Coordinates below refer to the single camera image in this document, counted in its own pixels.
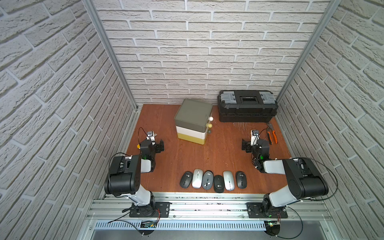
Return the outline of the black computer mouse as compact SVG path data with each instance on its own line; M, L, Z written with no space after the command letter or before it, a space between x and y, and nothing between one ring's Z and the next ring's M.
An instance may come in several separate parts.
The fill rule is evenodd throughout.
M186 172L183 174L183 176L182 176L182 178L181 178L181 180L180 180L180 186L181 186L183 189L187 189L187 188L190 186L192 180L193 180L193 173L190 172L190 171L186 171Z
M225 190L224 178L221 175L214 176L214 191L216 193L223 193Z
M245 189L247 187L247 177L242 171L236 172L236 182L239 189Z

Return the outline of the silver computer mouse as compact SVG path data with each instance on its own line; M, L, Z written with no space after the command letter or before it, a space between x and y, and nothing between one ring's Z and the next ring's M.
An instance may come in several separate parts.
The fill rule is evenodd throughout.
M235 180L232 172L224 171L223 178L224 178L225 189L227 191L233 191L235 189Z
M201 169L195 169L192 179L192 187L199 189L202 186L204 171Z

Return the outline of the three-drawer storage box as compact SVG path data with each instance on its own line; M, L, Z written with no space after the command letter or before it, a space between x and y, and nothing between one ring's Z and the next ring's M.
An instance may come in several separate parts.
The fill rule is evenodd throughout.
M175 125L181 140L204 145L208 135L209 117L212 117L213 104L193 99L184 99L177 114Z

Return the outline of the grey computer mouse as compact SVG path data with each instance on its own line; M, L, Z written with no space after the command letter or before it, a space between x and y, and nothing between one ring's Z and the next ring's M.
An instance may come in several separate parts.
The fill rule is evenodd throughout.
M214 175L211 171L206 171L202 178L202 188L204 190L210 190L214 183Z

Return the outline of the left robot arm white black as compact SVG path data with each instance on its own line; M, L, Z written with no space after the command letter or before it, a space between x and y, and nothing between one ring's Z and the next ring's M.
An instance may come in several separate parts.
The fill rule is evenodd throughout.
M153 193L141 185L141 174L155 170L155 156L164 151L164 141L156 143L144 140L139 144L140 154L129 156L117 153L112 157L106 181L105 193L116 198L128 198L137 207L155 207Z

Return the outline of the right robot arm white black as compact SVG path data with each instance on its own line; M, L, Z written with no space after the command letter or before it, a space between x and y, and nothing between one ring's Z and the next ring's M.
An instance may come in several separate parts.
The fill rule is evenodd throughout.
M252 154L254 167L264 174L286 176L287 185L264 195L260 206L262 213L271 215L285 206L300 200L325 196L329 186L309 158L270 159L269 143L265 140L242 140L242 150Z

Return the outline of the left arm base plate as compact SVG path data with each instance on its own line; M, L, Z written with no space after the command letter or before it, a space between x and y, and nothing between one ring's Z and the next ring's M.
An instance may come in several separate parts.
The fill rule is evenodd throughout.
M170 202L156 202L154 205L135 206L129 213L130 218L168 218L170 212Z

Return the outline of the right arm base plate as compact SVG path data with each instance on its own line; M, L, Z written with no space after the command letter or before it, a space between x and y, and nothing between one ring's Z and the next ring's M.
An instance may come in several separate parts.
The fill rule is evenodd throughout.
M273 207L269 203L246 203L250 219L287 219L288 214L285 207Z

